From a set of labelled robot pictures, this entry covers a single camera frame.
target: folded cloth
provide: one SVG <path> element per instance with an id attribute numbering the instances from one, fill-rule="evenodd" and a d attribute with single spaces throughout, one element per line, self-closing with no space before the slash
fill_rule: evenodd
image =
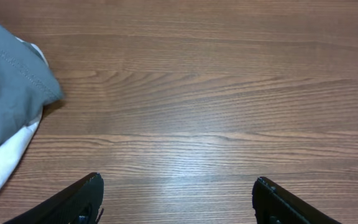
<path id="1" fill-rule="evenodd" d="M 0 26 L 0 145 L 61 97 L 45 62 Z"/>
<path id="2" fill-rule="evenodd" d="M 42 58 L 42 60 L 44 60 L 44 62 L 48 65 L 43 53 L 36 45 L 24 42 L 23 40 L 20 41 L 38 57 Z M 39 113 L 33 121 L 23 126 L 15 133 L 15 135 L 10 137 L 0 146 L 0 188 L 5 184 L 16 165 L 19 163 L 20 158 L 38 128 L 41 116 L 42 114 Z"/>

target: wood grain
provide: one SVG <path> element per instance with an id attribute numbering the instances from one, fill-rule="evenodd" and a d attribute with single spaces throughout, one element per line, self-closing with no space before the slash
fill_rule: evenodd
<path id="1" fill-rule="evenodd" d="M 101 223 L 256 223 L 264 175 L 358 223 L 358 1 L 0 0 L 65 99 L 0 223 L 89 172 Z"/>

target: white cloth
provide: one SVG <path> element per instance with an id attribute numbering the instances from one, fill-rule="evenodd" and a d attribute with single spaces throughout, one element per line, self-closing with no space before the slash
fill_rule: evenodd
<path id="1" fill-rule="evenodd" d="M 31 45 L 39 52 L 45 63 L 48 64 L 41 50 L 35 44 Z M 40 124 L 41 117 L 42 110 L 35 119 L 33 119 L 28 125 L 23 126 L 15 133 L 15 135 L 10 137 L 0 146 L 0 189 L 19 163 L 20 158 Z"/>

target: blue-gray fabric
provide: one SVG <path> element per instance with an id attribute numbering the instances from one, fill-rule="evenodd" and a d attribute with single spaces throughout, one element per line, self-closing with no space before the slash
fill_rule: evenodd
<path id="1" fill-rule="evenodd" d="M 0 25 L 0 145 L 61 97 L 44 61 Z"/>

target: black object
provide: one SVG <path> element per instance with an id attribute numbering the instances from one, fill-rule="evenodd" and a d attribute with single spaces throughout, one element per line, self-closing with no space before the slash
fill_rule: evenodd
<path id="1" fill-rule="evenodd" d="M 96 220 L 103 191 L 104 183 L 100 174 L 90 173 L 5 224 L 95 224 L 100 219 L 99 216 Z"/>
<path id="2" fill-rule="evenodd" d="M 340 224 L 266 177 L 252 189 L 258 224 Z"/>

